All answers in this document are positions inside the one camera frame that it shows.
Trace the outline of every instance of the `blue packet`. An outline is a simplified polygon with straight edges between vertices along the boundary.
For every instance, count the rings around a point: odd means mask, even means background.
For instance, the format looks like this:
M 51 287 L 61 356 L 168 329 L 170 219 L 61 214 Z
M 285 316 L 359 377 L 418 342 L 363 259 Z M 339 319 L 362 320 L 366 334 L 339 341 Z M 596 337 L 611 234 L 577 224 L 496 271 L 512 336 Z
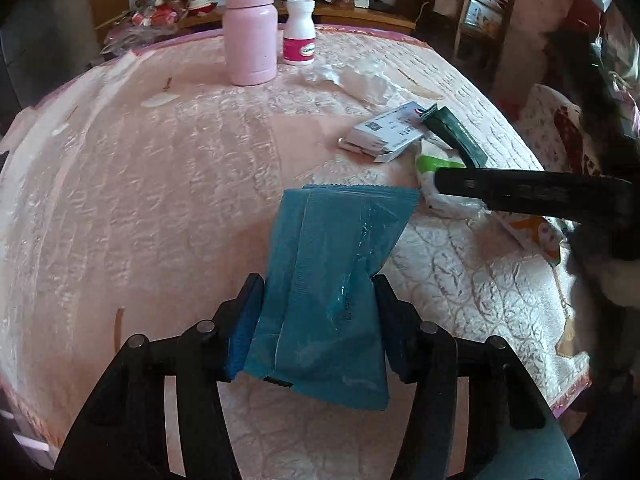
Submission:
M 370 278 L 398 241 L 418 196 L 415 189 L 380 186 L 285 191 L 245 371 L 327 402 L 386 408 Z

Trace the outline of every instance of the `wooden shelf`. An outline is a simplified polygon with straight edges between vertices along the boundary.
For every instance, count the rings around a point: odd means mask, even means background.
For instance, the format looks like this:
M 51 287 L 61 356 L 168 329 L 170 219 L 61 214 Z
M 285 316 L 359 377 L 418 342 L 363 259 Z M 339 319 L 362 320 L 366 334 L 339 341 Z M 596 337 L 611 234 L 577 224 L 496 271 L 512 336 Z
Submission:
M 288 12 L 283 1 L 274 3 L 278 14 L 287 16 Z M 206 23 L 222 24 L 222 14 L 224 7 L 216 7 L 205 16 L 191 16 L 180 20 L 180 28 L 194 27 Z M 377 10 L 361 9 L 359 7 L 345 8 L 332 6 L 330 4 L 316 2 L 313 16 L 319 18 L 319 22 L 327 25 L 351 25 L 352 27 L 381 28 L 382 30 L 393 30 L 410 34 L 415 30 L 415 23 L 411 20 L 388 14 Z

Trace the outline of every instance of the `crumpled plastic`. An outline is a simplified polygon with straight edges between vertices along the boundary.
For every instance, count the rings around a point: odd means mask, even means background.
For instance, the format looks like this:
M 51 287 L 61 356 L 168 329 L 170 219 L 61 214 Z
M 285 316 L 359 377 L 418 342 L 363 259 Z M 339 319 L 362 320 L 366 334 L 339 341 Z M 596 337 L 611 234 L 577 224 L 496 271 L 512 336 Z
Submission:
M 412 82 L 404 73 L 398 71 L 391 78 L 385 71 L 386 64 L 375 57 L 350 57 L 334 64 L 315 64 L 303 73 L 303 77 L 312 84 L 331 81 L 348 95 L 374 105 L 386 105 L 396 96 L 407 101 L 413 101 L 414 95 L 434 100 L 443 97 Z M 410 84 L 400 84 L 403 80 Z
M 430 210 L 443 218 L 473 219 L 484 210 L 477 198 L 445 195 L 434 183 L 438 168 L 464 168 L 458 152 L 439 139 L 421 139 L 415 154 L 415 169 L 420 190 Z
M 370 278 L 398 241 L 418 195 L 382 186 L 284 192 L 246 372 L 325 402 L 386 408 L 385 357 Z
M 492 216 L 525 250 L 540 254 L 552 267 L 560 264 L 564 235 L 549 219 L 507 211 L 493 211 Z
M 120 57 L 129 50 L 135 50 L 155 43 L 159 38 L 171 36 L 178 31 L 177 25 L 169 24 L 163 27 L 135 25 L 130 17 L 117 23 L 104 39 L 101 54 L 113 54 Z

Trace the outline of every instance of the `floral fabric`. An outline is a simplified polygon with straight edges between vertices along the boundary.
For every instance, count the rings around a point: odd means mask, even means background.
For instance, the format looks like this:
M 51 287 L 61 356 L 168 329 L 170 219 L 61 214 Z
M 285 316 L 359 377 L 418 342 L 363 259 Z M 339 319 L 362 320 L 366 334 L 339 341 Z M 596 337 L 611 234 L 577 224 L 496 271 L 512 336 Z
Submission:
M 514 127 L 546 171 L 598 175 L 600 164 L 580 114 L 560 92 L 537 84 Z

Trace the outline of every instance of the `mattress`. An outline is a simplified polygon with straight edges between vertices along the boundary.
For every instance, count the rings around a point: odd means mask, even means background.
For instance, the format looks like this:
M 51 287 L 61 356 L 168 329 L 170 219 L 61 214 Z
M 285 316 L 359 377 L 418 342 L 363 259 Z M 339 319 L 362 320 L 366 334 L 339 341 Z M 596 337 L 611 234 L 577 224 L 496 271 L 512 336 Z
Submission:
M 441 94 L 489 167 L 541 169 L 500 112 L 428 46 L 347 27 L 320 27 L 317 45 L 316 63 L 366 53 Z M 234 298 L 249 272 L 264 274 L 284 189 L 417 187 L 410 154 L 374 164 L 335 145 L 386 107 L 329 82 L 310 85 L 304 70 L 281 65 L 265 85 L 231 86 L 223 38 L 208 32 L 96 67 L 16 117 L 0 142 L 10 150 L 0 176 L 0 370 L 54 446 L 129 335 L 177 335 Z M 397 95 L 387 107 L 405 101 Z M 422 203 L 382 272 L 400 299 L 455 336 L 503 336 L 556 408 L 584 383 L 587 357 L 555 352 L 571 316 L 561 289 L 574 278 L 561 264 L 556 280 L 491 218 L 437 218 Z M 388 478 L 414 392 L 391 373 L 389 381 L 384 412 L 244 374 L 220 384 L 242 474 Z M 180 471 L 170 378 L 166 409 Z

